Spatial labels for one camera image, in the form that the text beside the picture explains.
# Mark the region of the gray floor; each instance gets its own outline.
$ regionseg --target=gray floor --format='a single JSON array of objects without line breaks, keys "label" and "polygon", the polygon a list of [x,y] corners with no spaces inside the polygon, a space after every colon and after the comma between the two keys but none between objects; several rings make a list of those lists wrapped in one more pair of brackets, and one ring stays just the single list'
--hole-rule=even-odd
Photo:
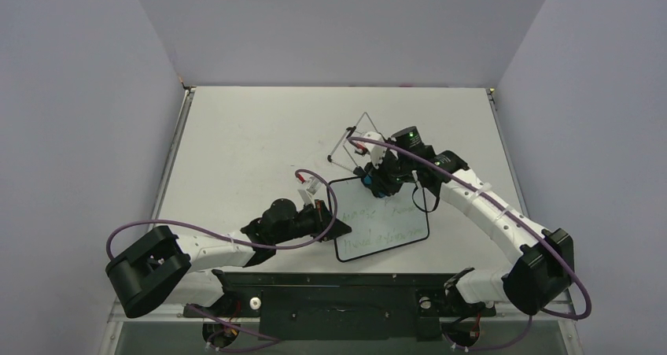
[{"label": "gray floor", "polygon": [[[514,338],[525,326],[524,322],[484,322],[482,338],[478,345],[495,345]],[[254,338],[241,335],[230,347],[240,349],[258,344]],[[120,335],[116,355],[180,355],[212,354],[204,351],[201,337],[201,323],[154,323],[126,322]],[[256,353],[276,354],[443,354],[451,353],[448,343],[416,342],[412,338],[395,338],[386,341],[288,341]],[[523,341],[509,349],[492,352],[493,354],[535,354],[555,355],[566,353],[562,342],[558,322],[536,321],[530,333]]]}]

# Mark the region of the cable tie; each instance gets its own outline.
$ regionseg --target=cable tie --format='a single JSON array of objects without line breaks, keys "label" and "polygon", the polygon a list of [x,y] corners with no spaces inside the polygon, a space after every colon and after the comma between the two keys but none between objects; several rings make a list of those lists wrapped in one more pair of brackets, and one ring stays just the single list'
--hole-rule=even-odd
[{"label": "cable tie", "polygon": [[475,191],[474,194],[470,195],[470,197],[468,198],[468,205],[463,210],[463,214],[468,216],[470,214],[470,209],[473,208],[473,202],[475,201],[475,199],[479,198],[482,193],[484,193],[486,191],[489,191],[489,190],[491,190],[491,184],[490,183],[484,183],[484,184],[481,185],[480,188],[477,189],[477,191]]},{"label": "cable tie", "polygon": [[503,209],[503,211],[502,211],[498,216],[496,216],[495,219],[493,219],[493,220],[491,221],[491,225],[495,225],[496,222],[497,222],[498,220],[502,219],[503,216],[507,215],[507,213],[510,212],[511,210],[512,210],[512,206],[508,204],[508,205],[505,207],[505,209]]},{"label": "cable tie", "polygon": [[417,177],[417,170],[412,170],[412,178],[415,180],[415,184],[419,186],[419,188],[422,188],[422,184],[419,182],[419,178]]},{"label": "cable tie", "polygon": [[236,253],[236,244],[234,244],[234,233],[230,233],[229,237],[231,242],[231,251],[232,253]]}]

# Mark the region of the whiteboard stand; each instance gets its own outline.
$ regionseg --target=whiteboard stand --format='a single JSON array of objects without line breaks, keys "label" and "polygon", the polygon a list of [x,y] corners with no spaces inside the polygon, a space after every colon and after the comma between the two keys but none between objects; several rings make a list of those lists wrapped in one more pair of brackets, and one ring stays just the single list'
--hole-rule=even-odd
[{"label": "whiteboard stand", "polygon": [[[356,152],[353,150],[350,153],[350,149],[348,148],[348,146],[350,146],[350,144],[345,140],[348,139],[351,135],[363,136],[363,134],[366,131],[360,131],[360,129],[366,127],[366,126],[361,126],[362,121],[363,121],[364,118],[366,118],[367,121],[368,121],[368,124],[370,124],[370,128],[368,128],[366,131],[369,131],[370,129],[372,129],[374,132],[378,132],[378,133],[380,132],[380,131],[378,131],[378,127],[375,127],[375,123],[373,123],[373,120],[370,118],[370,115],[368,115],[368,113],[364,112],[363,114],[361,114],[361,117],[359,118],[359,120],[356,121],[356,124],[354,124],[351,127],[347,127],[345,129],[345,132],[343,132],[343,135],[341,136],[341,138],[338,140],[338,142],[336,142],[336,146],[334,146],[333,149],[331,150],[331,152],[326,155],[326,160],[328,162],[331,162],[332,164],[334,164],[336,166],[340,166],[340,167],[344,168],[345,170],[351,172],[352,174],[355,174],[356,170],[358,170],[360,168],[363,169],[363,167],[357,163],[356,158],[359,158],[359,156],[356,154]],[[340,153],[340,149],[343,149],[346,152],[346,154],[349,157],[349,160],[352,161],[354,166],[351,167],[351,165],[345,165],[345,163],[349,163],[349,161],[347,159],[345,159],[344,161],[343,160],[338,160],[338,156],[340,156],[340,154],[338,156],[336,156],[336,151],[338,150],[339,151],[338,153]]]}]

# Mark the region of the cable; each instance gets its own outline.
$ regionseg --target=cable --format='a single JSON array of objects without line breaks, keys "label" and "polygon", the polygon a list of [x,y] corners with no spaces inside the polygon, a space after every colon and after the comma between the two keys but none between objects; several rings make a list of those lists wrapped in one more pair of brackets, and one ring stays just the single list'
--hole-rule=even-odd
[{"label": "cable", "polygon": [[272,245],[264,245],[262,243],[253,243],[253,242],[248,242],[248,241],[243,241],[240,239],[234,239],[232,240],[231,238],[225,236],[225,235],[219,235],[218,233],[215,233],[214,231],[210,231],[208,229],[204,229],[202,227],[198,227],[197,225],[192,225],[188,223],[184,223],[182,221],[176,221],[176,220],[162,220],[162,219],[155,219],[155,220],[140,220],[140,221],[134,221],[132,223],[125,224],[121,227],[118,227],[116,230],[111,232],[111,235],[109,235],[109,238],[106,240],[106,253],[109,256],[109,259],[113,260],[113,253],[111,252],[111,242],[116,235],[118,235],[121,231],[124,231],[130,227],[137,227],[139,225],[146,225],[146,224],[165,224],[165,225],[176,225],[179,227],[186,227],[188,229],[192,229],[193,231],[199,231],[201,233],[204,233],[205,235],[209,235],[213,238],[216,239],[221,239],[223,241],[227,242],[232,242],[232,243],[237,243],[239,245],[245,245],[245,246],[251,246],[255,247],[257,249],[269,249],[269,250],[293,250],[293,249],[299,249],[301,247],[308,246],[314,242],[318,242],[320,239],[324,238],[327,233],[329,233],[329,230],[334,226],[334,223],[336,222],[336,216],[338,214],[338,200],[336,199],[336,194],[334,193],[334,190],[331,188],[331,186],[328,184],[327,181],[324,180],[319,174],[312,172],[310,170],[306,170],[304,168],[300,168],[294,172],[294,175],[299,178],[301,173],[309,174],[310,176],[314,176],[317,180],[319,180],[324,187],[329,191],[329,195],[331,196],[331,201],[333,202],[333,208],[332,208],[332,213],[331,213],[331,221],[329,222],[329,225],[320,233],[317,237],[308,240],[306,242],[300,243],[298,245],[289,245],[289,246],[272,246]]},{"label": "cable", "polygon": [[412,202],[415,204],[415,207],[424,213],[433,213],[437,209],[437,206],[440,204],[440,195],[436,196],[436,202],[433,204],[431,210],[426,209],[426,199],[424,199],[424,208],[420,207],[419,204],[415,201],[415,192],[419,190],[419,187],[415,186],[415,189],[412,190]]},{"label": "cable", "polygon": [[[439,172],[440,174],[443,174],[443,175],[447,176],[448,178],[457,182],[461,186],[464,186],[466,189],[468,189],[468,190],[470,190],[474,193],[477,193],[477,188],[474,187],[473,185],[471,185],[470,183],[460,179],[457,176],[452,175],[450,172],[447,172],[446,170],[443,170],[442,168],[437,167],[434,163],[429,162],[429,161],[425,160],[424,158],[421,158],[420,156],[417,156],[416,154],[408,152],[405,149],[399,148],[398,146],[388,144],[388,143],[382,142],[382,141],[376,141],[376,140],[373,140],[373,139],[364,139],[364,138],[361,138],[361,137],[350,137],[350,138],[348,138],[348,141],[368,142],[370,144],[379,145],[379,146],[383,146],[387,149],[395,150],[396,152],[401,153],[406,157],[412,158],[413,160],[415,160],[415,161],[417,161],[417,162],[419,162],[419,163],[421,163],[421,164]],[[480,193],[480,196],[485,198],[489,203],[491,203],[494,207],[496,207],[500,212],[502,212],[505,209],[505,207],[503,207],[503,205],[501,205],[491,195],[482,191]],[[558,262],[558,264],[560,264],[561,267],[563,267],[563,269],[567,272],[567,275],[569,275],[569,277],[572,278],[572,281],[574,281],[574,283],[577,285],[577,287],[579,287],[579,290],[581,290],[581,294],[584,295],[584,300],[585,300],[585,303],[586,303],[586,309],[581,314],[560,313],[560,312],[551,311],[549,309],[542,309],[542,312],[545,312],[545,313],[550,314],[552,316],[567,318],[567,319],[571,319],[571,320],[583,320],[584,318],[590,316],[591,311],[592,311],[591,295],[588,293],[588,290],[586,289],[586,286],[584,286],[584,283],[581,282],[581,279],[579,279],[579,276],[577,276],[577,274],[574,273],[574,270],[572,270],[572,268],[569,266],[569,264],[567,264],[567,262],[565,262],[565,260],[560,256],[560,254],[558,254],[558,252],[553,247],[551,247],[551,245],[549,245],[546,240],[544,240],[540,235],[538,235],[536,232],[534,232],[526,223],[524,223],[523,220],[516,217],[512,212],[508,211],[505,214],[512,221],[514,221],[519,227],[522,227],[523,229],[525,229],[528,232],[528,234],[530,234],[534,239],[536,239],[537,242],[539,242],[540,245],[542,245],[549,252],[549,254],[551,254],[551,256]]]},{"label": "cable", "polygon": [[[231,324],[231,321],[241,312],[241,300],[236,301],[236,309],[234,310],[234,313],[231,315],[230,320],[228,321]],[[218,330],[214,332],[213,334],[209,335],[208,338],[206,339],[206,343],[213,343],[214,340],[216,340],[216,337],[218,335],[225,334],[226,331],[231,331],[234,334],[234,337],[238,337],[238,331],[236,329],[230,329],[228,327],[223,328],[222,330]]]},{"label": "cable", "polygon": [[462,323],[464,320],[469,319],[470,317],[472,317],[472,315],[459,317],[459,318],[457,318],[456,320],[453,320],[452,322],[450,322],[450,323],[448,323],[448,324],[443,324],[443,325],[444,325],[445,327],[454,327],[456,324],[460,324],[460,323]]},{"label": "cable", "polygon": [[214,320],[216,323],[221,324],[224,327],[228,327],[230,329],[234,329],[234,330],[240,331],[242,333],[253,335],[257,338],[262,338],[262,339],[266,339],[266,340],[271,341],[270,343],[264,343],[262,345],[258,345],[258,346],[254,346],[254,347],[247,347],[245,349],[224,349],[224,348],[222,348],[222,349],[220,349],[220,351],[223,352],[223,353],[249,353],[249,352],[252,352],[252,351],[257,351],[258,349],[265,349],[269,346],[277,345],[278,343],[281,342],[281,340],[278,339],[278,338],[273,338],[273,337],[270,337],[268,335],[264,335],[262,333],[259,333],[258,331],[254,331],[254,330],[247,329],[245,327],[230,324],[229,322],[226,322],[225,320],[221,320],[220,318],[218,318],[216,316],[213,316],[213,315],[210,315],[210,314],[206,313],[205,311],[197,308],[196,306],[194,306],[192,304],[186,305],[186,309],[189,309],[189,310],[199,314],[200,316],[204,316],[204,317],[208,318],[209,320]]},{"label": "cable", "polygon": [[475,329],[477,329],[477,327],[479,326],[480,320],[481,320],[481,313],[478,313],[477,314],[477,319],[475,320],[475,325],[473,325],[473,328],[470,329],[470,331],[474,331]]},{"label": "cable", "polygon": [[502,345],[494,345],[494,346],[484,346],[484,347],[462,347],[454,343],[447,334],[444,335],[444,337],[452,343],[452,349],[462,349],[466,352],[473,352],[473,351],[496,351],[498,349],[506,349],[507,347],[512,347],[519,343],[523,338],[525,338],[526,335],[528,335],[528,332],[530,331],[530,327],[532,326],[532,316],[528,316],[528,324],[525,325],[525,329],[521,332],[521,334],[517,335],[516,338],[512,339],[509,342],[503,343]]}]

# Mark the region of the wire frame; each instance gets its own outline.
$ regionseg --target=wire frame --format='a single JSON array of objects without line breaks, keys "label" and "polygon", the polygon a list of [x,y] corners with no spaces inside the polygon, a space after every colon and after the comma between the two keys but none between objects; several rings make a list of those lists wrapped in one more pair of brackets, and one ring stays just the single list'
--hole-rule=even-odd
[{"label": "wire frame", "polygon": [[353,169],[343,165],[340,162],[340,156],[341,156],[340,153],[341,153],[341,151],[339,150],[339,148],[342,148],[346,152],[346,154],[348,155],[350,160],[352,160],[352,163],[355,165],[355,167],[356,168],[361,168],[361,166],[359,166],[359,164],[356,162],[355,158],[352,156],[352,153],[350,153],[350,149],[348,148],[349,144],[345,140],[352,135],[363,135],[362,132],[358,131],[358,127],[361,124],[364,117],[366,117],[368,119],[368,121],[370,122],[370,125],[373,127],[374,131],[376,131],[378,133],[380,132],[380,131],[378,131],[378,128],[375,127],[375,123],[370,118],[370,115],[368,115],[367,112],[362,113],[361,116],[359,117],[359,119],[356,121],[356,124],[354,124],[351,127],[347,127],[345,129],[345,131],[343,132],[343,135],[341,136],[341,138],[336,143],[336,146],[334,146],[333,149],[331,150],[331,152],[329,152],[329,154],[327,154],[326,160],[328,162],[330,162],[330,163],[332,163],[332,164],[334,164],[338,167],[341,167],[345,170],[348,170],[349,172],[354,173]]}]

